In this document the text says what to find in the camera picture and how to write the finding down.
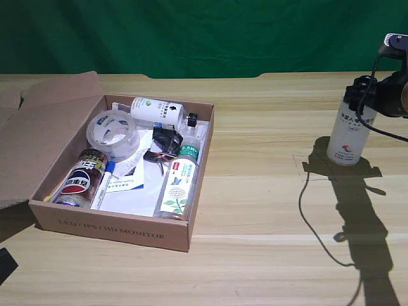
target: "green backdrop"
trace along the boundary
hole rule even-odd
[[[0,73],[152,78],[370,70],[403,0],[1,0]],[[383,61],[379,69],[398,69]]]

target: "white plastic bottle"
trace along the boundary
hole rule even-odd
[[[188,113],[183,105],[167,101],[136,97],[130,110],[139,125],[149,125],[180,131],[186,124]]]
[[[198,173],[200,141],[195,125],[188,126],[178,156],[170,163],[153,217],[188,220]]]
[[[376,115],[375,110],[364,106],[361,118],[372,126]],[[331,132],[327,156],[342,166],[355,165],[360,160],[369,133],[370,130],[358,120],[356,112],[342,101]]]

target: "clear tape roll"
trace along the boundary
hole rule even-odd
[[[139,146],[135,120],[121,110],[108,110],[95,116],[87,127],[87,139],[116,163],[132,156]]]

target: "cardboard box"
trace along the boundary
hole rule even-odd
[[[214,125],[213,104],[167,99],[210,123],[191,215],[187,221],[176,221],[42,201],[89,147],[85,135],[89,121],[113,102],[130,105],[137,95],[103,94],[94,71],[32,86],[17,111],[19,94],[10,89],[0,95],[0,208],[29,200],[44,230],[189,250]]]

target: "box lid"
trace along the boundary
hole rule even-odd
[[[3,125],[17,112],[20,107],[21,90],[9,87],[0,92],[0,130]]]
[[[9,109],[15,92],[0,98]],[[0,209],[31,199],[103,93],[91,71],[33,85],[0,129]]]

